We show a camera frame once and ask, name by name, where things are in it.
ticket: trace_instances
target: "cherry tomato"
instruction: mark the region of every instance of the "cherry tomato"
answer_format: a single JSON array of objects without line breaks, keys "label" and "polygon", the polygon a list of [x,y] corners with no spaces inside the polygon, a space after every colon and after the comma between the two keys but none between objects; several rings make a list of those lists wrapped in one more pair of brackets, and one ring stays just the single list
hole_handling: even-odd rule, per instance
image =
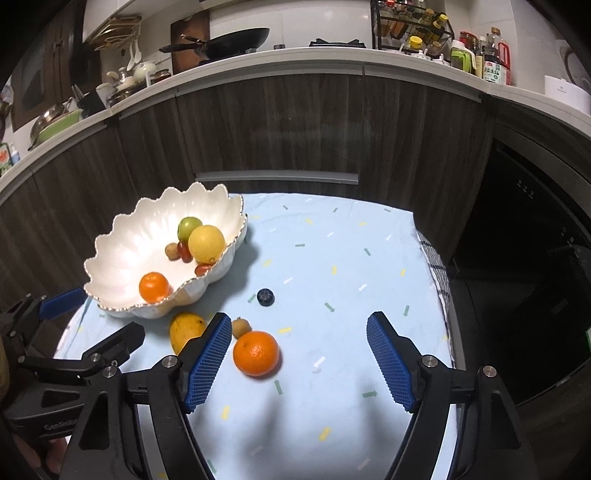
[{"label": "cherry tomato", "polygon": [[193,259],[193,256],[191,255],[191,252],[189,251],[187,244],[179,242],[177,248],[178,254],[181,256],[183,262],[189,263]]},{"label": "cherry tomato", "polygon": [[211,270],[212,266],[211,265],[207,265],[205,263],[199,264],[197,265],[197,268],[195,269],[195,275],[197,277],[201,277],[203,275],[205,275],[209,270]]}]

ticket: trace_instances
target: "yellow lemon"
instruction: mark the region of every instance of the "yellow lemon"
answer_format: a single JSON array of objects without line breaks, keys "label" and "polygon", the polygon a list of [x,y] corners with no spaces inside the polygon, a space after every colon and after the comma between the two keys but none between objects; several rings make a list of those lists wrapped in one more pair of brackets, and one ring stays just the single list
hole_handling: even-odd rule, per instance
[{"label": "yellow lemon", "polygon": [[206,327],[205,320],[196,313],[177,313],[170,322],[170,328],[168,329],[174,354],[178,355],[191,338],[201,337]]},{"label": "yellow lemon", "polygon": [[198,226],[189,237],[189,251],[197,263],[213,265],[226,249],[221,230],[213,225]]}]

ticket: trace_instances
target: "blue gripper pad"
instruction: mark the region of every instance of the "blue gripper pad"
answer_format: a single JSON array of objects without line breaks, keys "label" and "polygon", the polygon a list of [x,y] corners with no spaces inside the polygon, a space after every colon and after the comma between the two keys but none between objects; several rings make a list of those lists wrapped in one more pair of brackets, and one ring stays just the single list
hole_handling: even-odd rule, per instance
[{"label": "blue gripper pad", "polygon": [[45,299],[39,305],[39,319],[53,320],[64,313],[81,307],[87,298],[84,289],[76,288],[52,299]]},{"label": "blue gripper pad", "polygon": [[381,314],[394,335],[398,336],[383,313],[372,313],[368,318],[366,328],[369,346],[378,361],[379,369],[382,371],[392,398],[396,403],[400,403],[406,411],[411,411],[417,403],[417,399],[413,395],[411,374],[402,357],[392,345],[385,330],[387,326],[384,325],[384,321],[380,322],[378,314]]},{"label": "blue gripper pad", "polygon": [[206,343],[202,346],[202,351],[188,378],[184,404],[191,412],[195,411],[197,405],[205,403],[232,340],[232,321],[227,315],[223,314],[217,326],[210,326],[215,327],[215,330],[211,334],[206,330],[202,335],[201,338]]}]

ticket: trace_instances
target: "blueberry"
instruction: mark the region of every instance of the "blueberry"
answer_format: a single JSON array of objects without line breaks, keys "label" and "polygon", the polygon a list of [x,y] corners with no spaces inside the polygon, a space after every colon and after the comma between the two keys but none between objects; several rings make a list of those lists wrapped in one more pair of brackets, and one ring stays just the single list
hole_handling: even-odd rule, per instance
[{"label": "blueberry", "polygon": [[256,299],[264,307],[269,307],[273,305],[273,302],[275,301],[275,296],[273,295],[273,292],[268,288],[262,288],[256,294]]}]

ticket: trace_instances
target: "mandarin orange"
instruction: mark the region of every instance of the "mandarin orange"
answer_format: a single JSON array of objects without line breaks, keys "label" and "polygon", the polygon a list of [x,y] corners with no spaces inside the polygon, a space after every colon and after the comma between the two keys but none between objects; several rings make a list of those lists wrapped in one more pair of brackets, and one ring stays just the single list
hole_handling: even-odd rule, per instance
[{"label": "mandarin orange", "polygon": [[267,375],[279,361],[279,345],[267,332],[248,332],[242,335],[232,352],[234,364],[251,377]]},{"label": "mandarin orange", "polygon": [[159,272],[146,273],[139,281],[139,294],[148,303],[156,303],[170,295],[170,283]]}]

